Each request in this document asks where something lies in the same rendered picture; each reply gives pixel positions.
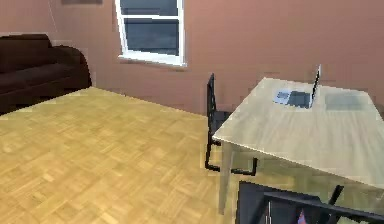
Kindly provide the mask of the dark framed wall picture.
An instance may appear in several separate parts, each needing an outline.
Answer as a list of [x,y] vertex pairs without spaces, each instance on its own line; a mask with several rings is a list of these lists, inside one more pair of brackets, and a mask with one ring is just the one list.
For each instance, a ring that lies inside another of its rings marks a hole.
[[103,0],[61,0],[63,5],[101,5]]

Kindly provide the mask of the dark brown sofa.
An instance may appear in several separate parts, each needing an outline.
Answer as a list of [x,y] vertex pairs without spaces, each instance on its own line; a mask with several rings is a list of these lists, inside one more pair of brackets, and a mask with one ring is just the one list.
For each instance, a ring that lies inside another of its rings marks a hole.
[[0,115],[92,85],[84,54],[46,34],[0,37]]

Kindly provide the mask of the silver open laptop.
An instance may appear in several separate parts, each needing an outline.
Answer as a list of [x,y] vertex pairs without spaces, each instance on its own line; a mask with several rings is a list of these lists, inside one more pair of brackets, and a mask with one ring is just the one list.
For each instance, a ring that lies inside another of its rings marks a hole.
[[302,92],[296,90],[279,90],[274,99],[274,103],[289,105],[293,107],[310,109],[316,96],[317,87],[322,74],[322,65],[319,64],[316,71],[315,80],[310,92]]

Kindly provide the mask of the black metal chair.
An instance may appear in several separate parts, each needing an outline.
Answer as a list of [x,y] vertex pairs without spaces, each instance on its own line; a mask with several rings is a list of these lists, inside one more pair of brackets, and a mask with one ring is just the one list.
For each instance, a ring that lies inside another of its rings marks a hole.
[[216,97],[215,97],[215,75],[211,74],[207,82],[207,145],[205,154],[205,168],[211,171],[220,171],[220,167],[210,163],[210,157],[212,152],[212,146],[221,147],[222,144],[218,140],[213,139],[215,132],[222,126],[222,124],[229,118],[231,112],[220,111],[217,109]]
[[342,190],[338,185],[323,203],[318,196],[240,181],[235,224],[337,224],[341,217],[384,224],[384,215],[336,206]]

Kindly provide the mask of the white framed window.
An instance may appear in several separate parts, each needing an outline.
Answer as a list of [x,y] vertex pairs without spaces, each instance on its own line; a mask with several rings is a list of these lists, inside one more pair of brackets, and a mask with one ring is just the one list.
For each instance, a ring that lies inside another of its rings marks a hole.
[[184,0],[114,0],[121,59],[184,67]]

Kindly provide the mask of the pale wooden table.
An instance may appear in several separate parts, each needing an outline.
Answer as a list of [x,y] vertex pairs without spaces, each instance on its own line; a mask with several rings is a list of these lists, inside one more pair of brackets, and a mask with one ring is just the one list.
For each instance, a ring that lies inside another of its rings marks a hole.
[[219,212],[227,200],[233,153],[250,152],[261,171],[287,172],[304,184],[344,187],[340,203],[384,214],[384,120],[364,91],[320,86],[313,106],[275,103],[307,83],[263,78],[216,131],[222,142]]

